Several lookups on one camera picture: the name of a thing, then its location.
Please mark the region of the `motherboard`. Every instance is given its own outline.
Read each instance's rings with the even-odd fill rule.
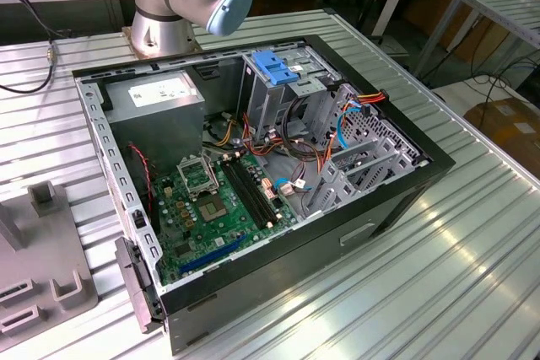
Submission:
[[[164,285],[296,223],[254,156],[195,158],[153,183]]]

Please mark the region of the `gray plastic holder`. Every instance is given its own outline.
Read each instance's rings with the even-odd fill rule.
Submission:
[[[98,302],[66,191],[51,182],[0,202],[0,269],[0,352]]]

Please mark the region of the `metal worktable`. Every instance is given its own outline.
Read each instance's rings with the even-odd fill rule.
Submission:
[[[439,44],[440,38],[463,4],[470,6],[472,12],[450,43],[449,50],[462,41],[480,14],[504,27],[516,37],[513,45],[506,52],[504,61],[499,63],[500,66],[512,57],[521,40],[537,49],[540,48],[540,0],[452,0],[420,53],[414,76],[418,77],[423,71],[433,50]]]
[[[205,49],[318,34],[456,160],[399,224],[351,255],[181,353],[180,358],[507,358],[540,349],[538,181],[491,145],[337,15],[248,19]],[[90,143],[75,68],[134,59],[121,34],[58,42],[47,91],[0,93],[0,199],[51,179],[65,185],[100,295],[96,308],[4,358],[158,359],[115,263],[121,225]],[[46,43],[0,48],[0,83],[37,83]]]

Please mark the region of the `open computer tower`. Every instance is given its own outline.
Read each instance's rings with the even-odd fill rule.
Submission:
[[[135,314],[173,353],[388,230],[454,164],[317,36],[73,74]]]

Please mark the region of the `expansion slot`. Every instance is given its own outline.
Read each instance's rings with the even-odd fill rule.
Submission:
[[[245,238],[246,238],[245,235],[240,236],[234,242],[231,242],[230,244],[226,244],[225,246],[222,246],[221,248],[216,249],[213,252],[207,253],[206,255],[201,256],[198,259],[195,259],[194,261],[190,261],[189,263],[186,263],[185,265],[180,266],[180,274],[187,273],[188,271],[191,271],[191,270],[195,270],[198,267],[204,266],[210,263],[211,261],[215,261],[216,259],[237,250],[238,247],[240,246],[240,243]]]
[[[238,160],[223,162],[221,168],[255,225],[259,229],[273,226],[278,220],[276,214],[242,163]]]

